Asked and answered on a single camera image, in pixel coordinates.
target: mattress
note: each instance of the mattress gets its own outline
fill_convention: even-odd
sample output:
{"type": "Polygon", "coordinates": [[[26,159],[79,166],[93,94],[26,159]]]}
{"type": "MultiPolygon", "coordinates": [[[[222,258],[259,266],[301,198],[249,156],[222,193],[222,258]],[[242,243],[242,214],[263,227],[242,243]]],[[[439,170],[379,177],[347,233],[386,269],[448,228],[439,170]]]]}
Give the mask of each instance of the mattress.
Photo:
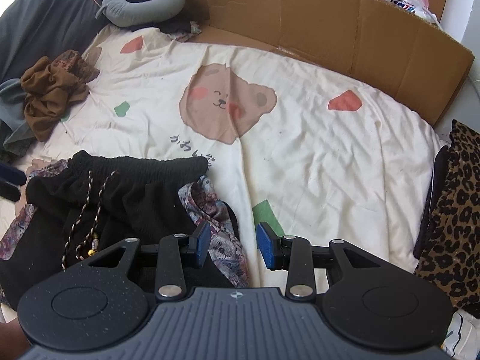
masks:
{"type": "MultiPolygon", "coordinates": [[[[177,43],[156,28],[107,26],[84,57],[99,76],[33,158],[203,155],[237,216],[252,286],[284,288],[265,268],[255,223],[313,245],[345,239],[413,271],[440,142],[402,104],[357,80],[245,47],[177,43]]],[[[14,218],[0,202],[2,234],[14,218]]],[[[317,291],[328,288],[316,271],[317,291]]]]}

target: silver screw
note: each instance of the silver screw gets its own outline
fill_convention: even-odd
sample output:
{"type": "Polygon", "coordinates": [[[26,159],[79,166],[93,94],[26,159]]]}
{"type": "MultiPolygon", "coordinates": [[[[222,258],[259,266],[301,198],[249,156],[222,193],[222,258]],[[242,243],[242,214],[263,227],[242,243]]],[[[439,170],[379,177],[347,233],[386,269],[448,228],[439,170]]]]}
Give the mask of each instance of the silver screw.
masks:
{"type": "Polygon", "coordinates": [[[182,293],[182,288],[174,284],[168,284],[158,289],[158,293],[165,298],[172,298],[182,293]]]}
{"type": "Polygon", "coordinates": [[[303,284],[290,287],[290,293],[296,298],[304,298],[314,293],[313,288],[303,284]]]}

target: gray neck pillow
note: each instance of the gray neck pillow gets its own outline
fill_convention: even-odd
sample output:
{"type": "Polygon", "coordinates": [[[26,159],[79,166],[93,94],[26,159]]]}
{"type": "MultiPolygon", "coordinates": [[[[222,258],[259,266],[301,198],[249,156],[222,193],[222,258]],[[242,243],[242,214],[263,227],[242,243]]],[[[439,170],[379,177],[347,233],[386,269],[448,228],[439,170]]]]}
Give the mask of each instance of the gray neck pillow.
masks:
{"type": "Polygon", "coordinates": [[[129,3],[126,0],[103,0],[102,7],[95,17],[104,14],[118,27],[138,24],[161,23],[180,13],[185,0],[150,0],[142,3],[129,3]]]}

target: bear face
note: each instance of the bear face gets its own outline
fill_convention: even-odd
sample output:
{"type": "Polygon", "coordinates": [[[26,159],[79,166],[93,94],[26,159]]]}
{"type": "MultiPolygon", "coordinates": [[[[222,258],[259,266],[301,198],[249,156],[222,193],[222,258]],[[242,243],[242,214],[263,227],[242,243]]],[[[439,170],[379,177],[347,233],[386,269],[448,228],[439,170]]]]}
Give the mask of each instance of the bear face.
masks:
{"type": "Polygon", "coordinates": [[[205,138],[231,145],[277,104],[275,91],[249,84],[224,64],[200,66],[179,103],[183,122],[205,138]]]}

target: crumpled brown garment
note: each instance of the crumpled brown garment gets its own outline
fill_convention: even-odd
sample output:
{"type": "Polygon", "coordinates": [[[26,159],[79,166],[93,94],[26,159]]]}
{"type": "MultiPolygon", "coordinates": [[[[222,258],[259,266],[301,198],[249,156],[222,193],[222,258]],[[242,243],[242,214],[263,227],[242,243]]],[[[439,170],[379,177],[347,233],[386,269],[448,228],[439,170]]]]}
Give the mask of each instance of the crumpled brown garment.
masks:
{"type": "Polygon", "coordinates": [[[48,139],[70,103],[85,100],[89,93],[86,83],[99,73],[77,51],[68,50],[53,62],[46,56],[40,58],[23,74],[25,120],[40,142],[48,139]]]}

